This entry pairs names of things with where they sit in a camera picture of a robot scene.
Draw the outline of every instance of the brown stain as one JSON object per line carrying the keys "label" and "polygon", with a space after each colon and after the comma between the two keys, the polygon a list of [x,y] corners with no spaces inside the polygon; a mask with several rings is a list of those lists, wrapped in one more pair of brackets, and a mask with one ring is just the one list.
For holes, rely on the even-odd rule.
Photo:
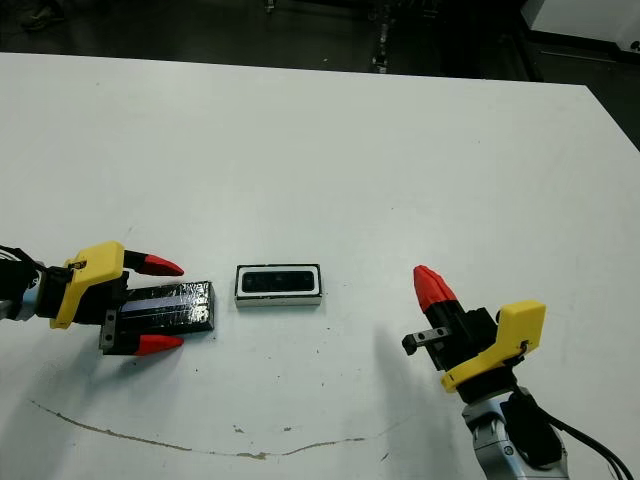
{"label": "brown stain", "polygon": [[[163,447],[163,448],[169,448],[171,450],[178,450],[180,452],[191,452],[191,453],[199,453],[199,454],[203,454],[203,455],[219,455],[219,456],[224,456],[224,457],[240,457],[240,458],[248,458],[251,460],[266,460],[267,457],[288,457],[289,455],[295,455],[296,453],[300,453],[300,452],[304,452],[306,450],[311,450],[313,448],[320,448],[320,447],[328,447],[331,445],[338,445],[341,443],[350,443],[350,442],[364,442],[366,440],[372,440],[374,438],[378,438],[381,437],[382,435],[384,435],[385,433],[389,432],[390,430],[393,430],[394,428],[399,427],[400,425],[406,423],[412,415],[408,416],[407,418],[405,418],[402,421],[399,421],[397,423],[394,423],[393,425],[391,425],[390,427],[388,427],[387,429],[383,430],[382,432],[378,433],[377,435],[374,435],[372,437],[353,437],[353,438],[345,438],[342,440],[334,440],[334,441],[329,441],[329,442],[316,442],[316,443],[312,443],[309,445],[305,445],[304,447],[300,447],[300,448],[296,448],[295,450],[291,450],[289,452],[284,452],[284,453],[272,453],[272,452],[260,452],[260,453],[248,453],[248,452],[239,452],[239,453],[226,453],[226,452],[216,452],[214,450],[195,450],[193,448],[187,448],[187,447],[183,447],[182,445],[176,445],[173,443],[165,443],[165,442],[158,442],[155,440],[149,440],[147,438],[142,438],[142,437],[136,437],[134,435],[126,435],[124,433],[118,433],[118,432],[114,432],[112,430],[109,429],[103,429],[103,428],[98,428],[98,427],[94,427],[92,425],[87,425],[86,423],[82,423],[82,422],[78,422],[77,420],[74,420],[72,418],[66,417],[64,415],[62,415],[60,412],[55,412],[45,406],[40,405],[38,402],[34,401],[34,400],[30,400],[30,402],[35,405],[37,408],[39,408],[40,410],[49,413],[50,415],[53,415],[57,418],[59,418],[60,420],[70,423],[71,425],[74,425],[76,427],[82,428],[84,430],[89,430],[90,432],[95,432],[95,433],[100,433],[102,435],[108,435],[110,437],[115,437],[115,438],[120,438],[123,440],[130,440],[132,442],[139,442],[139,443],[144,443],[146,445],[152,445],[154,447]],[[291,427],[285,427],[285,431],[289,431],[291,430]]]}
{"label": "brown stain", "polygon": [[40,405],[37,402],[34,402],[33,400],[31,400],[31,403],[33,403],[39,409],[44,410],[45,412],[50,413],[51,415],[55,415],[59,419],[64,420],[65,422],[70,423],[71,425],[75,425],[76,427],[84,428],[85,430],[89,430],[90,432],[102,433],[103,435],[109,435],[110,437],[122,438],[124,440],[132,440],[134,442],[146,443],[147,445],[154,445],[156,447],[171,448],[173,450],[179,450],[181,452],[192,452],[193,451],[192,448],[186,448],[186,447],[183,447],[181,445],[174,445],[172,443],[164,443],[164,442],[156,442],[155,440],[149,440],[147,438],[135,437],[133,435],[125,435],[123,433],[112,432],[111,430],[108,430],[108,429],[102,429],[102,428],[94,427],[92,425],[87,425],[85,423],[80,423],[77,420],[74,420],[74,419],[69,418],[69,417],[65,417],[60,412],[54,412],[53,410],[49,410],[47,407],[43,407],[42,405]]}
{"label": "brown stain", "polygon": [[247,452],[236,453],[236,457],[250,458],[251,460],[266,460],[267,455],[273,455],[273,453],[260,452],[255,455]]}

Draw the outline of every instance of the white tabletop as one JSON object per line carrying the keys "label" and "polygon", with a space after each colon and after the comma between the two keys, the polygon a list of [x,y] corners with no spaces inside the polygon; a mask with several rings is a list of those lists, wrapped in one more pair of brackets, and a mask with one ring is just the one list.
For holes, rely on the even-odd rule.
{"label": "white tabletop", "polygon": [[[400,346],[421,263],[466,308],[546,303],[521,384],[640,474],[640,154],[585,87],[2,54],[0,148],[3,244],[118,240],[217,293],[215,335],[141,359],[0,323],[0,478],[483,478]],[[236,265],[285,262],[319,308],[236,309]]]}

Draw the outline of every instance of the robotic arm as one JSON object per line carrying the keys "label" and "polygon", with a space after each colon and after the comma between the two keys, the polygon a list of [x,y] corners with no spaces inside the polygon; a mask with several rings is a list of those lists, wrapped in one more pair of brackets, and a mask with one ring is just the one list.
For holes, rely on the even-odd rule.
{"label": "robotic arm", "polygon": [[0,252],[0,319],[35,315],[49,318],[53,329],[98,325],[105,355],[155,353],[182,345],[182,338],[168,333],[213,328],[208,282],[127,290],[125,268],[144,275],[184,273],[155,255],[111,241],[81,250],[62,267],[45,267],[18,248],[0,246]]}
{"label": "robotic arm", "polygon": [[487,479],[569,478],[557,430],[603,455],[617,479],[633,479],[613,452],[546,413],[518,386],[513,368],[540,344],[543,304],[506,305],[494,322],[484,308],[465,312],[433,270],[418,266],[413,273],[420,308],[433,328],[405,336],[402,346],[407,355],[425,347],[435,367],[445,372],[444,389],[458,392],[467,404],[462,417]]}

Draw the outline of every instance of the black cable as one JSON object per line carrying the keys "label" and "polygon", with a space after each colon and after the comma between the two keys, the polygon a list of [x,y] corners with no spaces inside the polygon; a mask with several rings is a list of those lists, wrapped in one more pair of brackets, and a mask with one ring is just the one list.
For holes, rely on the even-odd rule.
{"label": "black cable", "polygon": [[513,392],[521,398],[527,399],[529,402],[531,402],[532,405],[535,406],[535,408],[537,408],[540,413],[542,413],[542,415],[546,418],[547,422],[549,422],[550,425],[553,425],[558,430],[566,432],[579,442],[584,443],[586,446],[592,448],[597,453],[602,455],[604,459],[609,463],[609,465],[611,465],[611,467],[613,468],[613,472],[615,473],[617,480],[624,480],[624,477],[626,477],[627,480],[634,480],[633,475],[624,464],[624,462],[603,444],[590,437],[586,433],[581,432],[577,428],[574,428],[571,425],[568,425],[563,421],[551,416],[533,400],[533,397],[525,395],[518,385],[513,386]]}
{"label": "black cable", "polygon": [[556,427],[558,430],[567,432],[576,440],[594,449],[596,452],[598,452],[600,455],[602,455],[604,458],[607,459],[607,461],[611,464],[611,466],[613,466],[614,470],[616,470],[616,465],[617,465],[618,467],[620,467],[620,470],[622,470],[622,472],[624,473],[625,477],[628,480],[633,480],[633,475],[631,475],[631,472],[629,471],[627,466],[622,462],[622,460],[620,460],[620,458],[618,458],[618,456],[615,453],[613,453],[603,444],[598,442],[596,439],[590,437],[586,433],[581,432],[576,428],[573,428],[571,425],[567,425],[561,420],[558,420],[557,418],[552,417],[547,412],[545,412],[542,408],[540,408],[540,411],[547,417],[547,420],[551,425]]}
{"label": "black cable", "polygon": [[29,255],[24,253],[19,248],[11,248],[11,247],[5,247],[4,245],[0,245],[0,250],[4,250],[5,252],[16,257],[18,260],[30,263],[33,266],[33,268],[36,270],[40,270],[41,272],[44,272],[47,270],[45,266],[40,265],[38,262],[36,262],[33,258],[31,258]]}

